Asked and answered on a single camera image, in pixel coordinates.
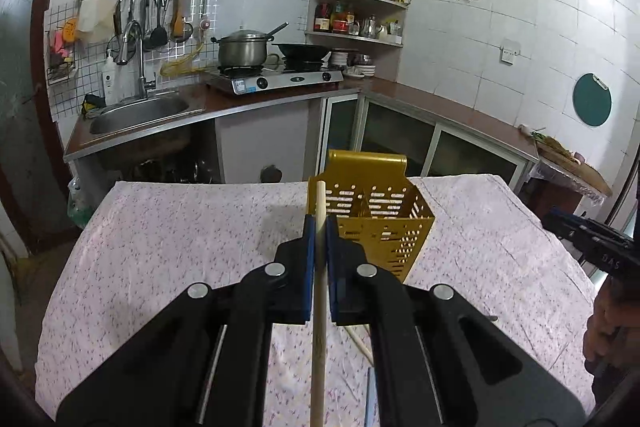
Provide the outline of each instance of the dish rack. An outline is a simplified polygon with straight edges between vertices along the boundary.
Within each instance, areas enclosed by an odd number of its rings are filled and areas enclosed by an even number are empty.
[[[405,176],[406,156],[368,152],[328,152],[324,172],[308,181],[306,213],[316,213],[316,183],[326,183],[327,215],[338,233],[360,243],[367,260],[404,282],[435,217]]]

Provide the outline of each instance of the black frying pan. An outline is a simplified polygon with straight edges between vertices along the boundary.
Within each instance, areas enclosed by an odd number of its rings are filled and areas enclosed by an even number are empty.
[[[292,62],[320,62],[331,49],[312,44],[276,44],[287,60]]]

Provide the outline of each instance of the green cutting board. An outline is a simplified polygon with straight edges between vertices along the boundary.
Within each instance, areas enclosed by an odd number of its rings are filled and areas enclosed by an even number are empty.
[[[597,127],[611,114],[611,91],[596,75],[587,73],[574,87],[575,113],[587,125]]]

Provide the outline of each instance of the stainless steel sink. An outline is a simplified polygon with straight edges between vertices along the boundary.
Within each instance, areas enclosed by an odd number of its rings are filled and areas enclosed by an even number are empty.
[[[155,96],[136,100],[126,105],[105,110],[95,117],[89,127],[91,134],[115,133],[142,124],[171,118],[189,108],[189,103],[178,94]]]

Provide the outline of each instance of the pink tablecloth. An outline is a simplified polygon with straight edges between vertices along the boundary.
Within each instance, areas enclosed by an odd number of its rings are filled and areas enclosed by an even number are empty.
[[[416,178],[436,216],[406,283],[448,283],[593,407],[582,334],[595,290],[561,243],[496,176]],[[107,195],[51,296],[36,400],[64,396],[190,283],[237,282],[300,237],[306,184],[120,182]],[[328,327],[326,424],[364,418],[368,363]],[[273,328],[264,424],[308,423],[311,327]]]

